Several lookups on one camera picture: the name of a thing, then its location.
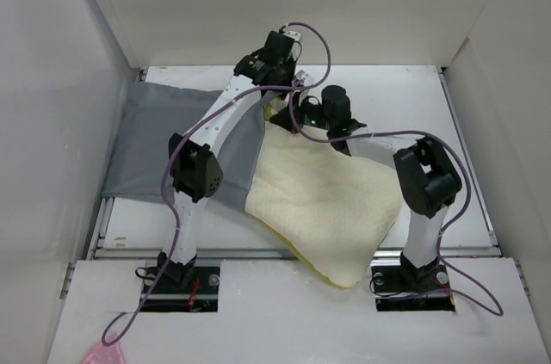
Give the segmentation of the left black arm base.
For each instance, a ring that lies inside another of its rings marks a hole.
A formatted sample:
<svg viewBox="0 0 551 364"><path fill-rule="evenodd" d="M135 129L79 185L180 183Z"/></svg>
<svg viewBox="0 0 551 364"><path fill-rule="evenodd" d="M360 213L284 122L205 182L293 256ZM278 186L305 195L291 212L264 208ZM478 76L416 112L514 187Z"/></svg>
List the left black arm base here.
<svg viewBox="0 0 551 364"><path fill-rule="evenodd" d="M168 273L169 266L161 275L152 293L146 297L154 282L159 265L138 267L134 274L142 280L139 303L143 303L139 311L146 312L183 312L203 313L217 312L220 290L220 265L200 262L192 268L187 268L183 277L175 281Z"/></svg>

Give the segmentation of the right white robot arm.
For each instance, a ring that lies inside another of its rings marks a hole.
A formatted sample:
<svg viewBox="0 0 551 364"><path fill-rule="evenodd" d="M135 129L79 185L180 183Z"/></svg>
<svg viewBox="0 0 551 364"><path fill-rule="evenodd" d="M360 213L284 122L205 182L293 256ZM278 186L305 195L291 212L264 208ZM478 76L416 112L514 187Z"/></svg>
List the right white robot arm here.
<svg viewBox="0 0 551 364"><path fill-rule="evenodd" d="M346 90L338 85L322 89L321 97L293 94L269 122L297 133L304 127L325 131L328 144L352 157L366 157L395 170L403 200L410 210L406 245L399 265L379 272L383 293L421 293L446 268L440 257L445 217L470 184L455 152L429 133L419 133L410 146L397 148L396 132L370 133L353 118Z"/></svg>

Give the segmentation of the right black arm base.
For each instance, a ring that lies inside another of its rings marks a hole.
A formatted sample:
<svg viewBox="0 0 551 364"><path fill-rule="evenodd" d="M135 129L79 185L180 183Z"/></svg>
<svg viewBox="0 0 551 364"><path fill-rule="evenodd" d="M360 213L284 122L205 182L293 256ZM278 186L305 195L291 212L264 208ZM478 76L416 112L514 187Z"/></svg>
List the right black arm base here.
<svg viewBox="0 0 551 364"><path fill-rule="evenodd" d="M401 254L398 264L372 266L369 289L378 312L455 312L448 270L437 258L415 268Z"/></svg>

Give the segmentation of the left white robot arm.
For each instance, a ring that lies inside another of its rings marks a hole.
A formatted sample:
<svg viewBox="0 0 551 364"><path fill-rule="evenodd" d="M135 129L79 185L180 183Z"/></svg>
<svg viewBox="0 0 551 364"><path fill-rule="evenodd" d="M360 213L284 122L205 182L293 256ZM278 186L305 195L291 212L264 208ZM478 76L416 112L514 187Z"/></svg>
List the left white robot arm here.
<svg viewBox="0 0 551 364"><path fill-rule="evenodd" d="M297 31L269 32L260 49L235 65L226 88L203 117L183 136L175 133L170 138L162 183L171 179L173 199L169 200L164 190L161 195L176 226L174 236L158 255L159 273L170 290L180 293L192 284L204 208L223 181L217 159L220 148L264 93L291 85L301 42L302 34Z"/></svg>

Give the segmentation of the cream yellow pillow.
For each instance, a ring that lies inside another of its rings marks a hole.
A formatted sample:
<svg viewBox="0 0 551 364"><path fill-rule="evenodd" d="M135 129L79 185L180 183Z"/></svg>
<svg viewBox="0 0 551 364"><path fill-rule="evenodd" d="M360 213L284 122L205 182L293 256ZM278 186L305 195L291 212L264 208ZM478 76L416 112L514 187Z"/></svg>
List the cream yellow pillow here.
<svg viewBox="0 0 551 364"><path fill-rule="evenodd" d="M328 284L348 289L365 275L403 207L394 170L264 124L245 211L270 228Z"/></svg>

